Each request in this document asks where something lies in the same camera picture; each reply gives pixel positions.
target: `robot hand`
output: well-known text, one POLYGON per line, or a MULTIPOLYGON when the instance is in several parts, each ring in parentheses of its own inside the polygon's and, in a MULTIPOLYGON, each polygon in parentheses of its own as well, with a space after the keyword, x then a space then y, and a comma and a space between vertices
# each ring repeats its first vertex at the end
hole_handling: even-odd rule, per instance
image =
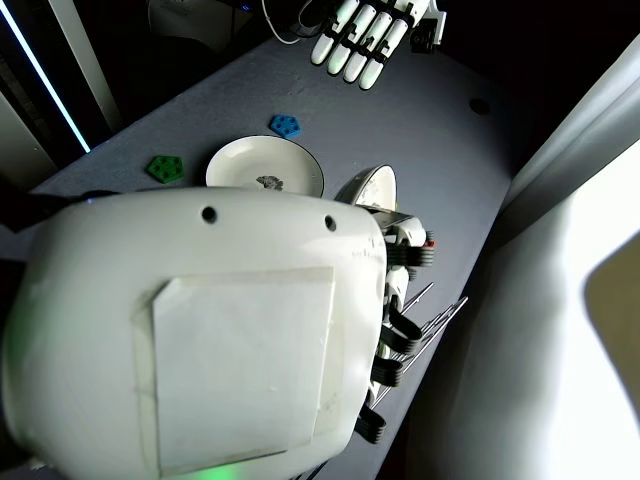
POLYGON ((359 79, 360 88, 368 90, 408 30, 428 21, 421 39, 428 51, 440 44, 445 19, 436 0, 344 0, 316 43, 311 62, 321 65, 329 57, 330 75, 344 68, 346 82, 359 79))

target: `plate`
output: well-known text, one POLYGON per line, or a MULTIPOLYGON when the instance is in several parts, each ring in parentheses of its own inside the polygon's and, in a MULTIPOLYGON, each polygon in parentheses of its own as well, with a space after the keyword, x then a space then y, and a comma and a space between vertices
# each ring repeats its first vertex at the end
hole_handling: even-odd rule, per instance
POLYGON ((222 147, 207 167, 208 187, 243 187, 321 197, 322 169, 297 143, 255 136, 222 147))
POLYGON ((336 196, 351 205, 396 209, 396 176, 389 165, 367 168, 353 177, 336 196))

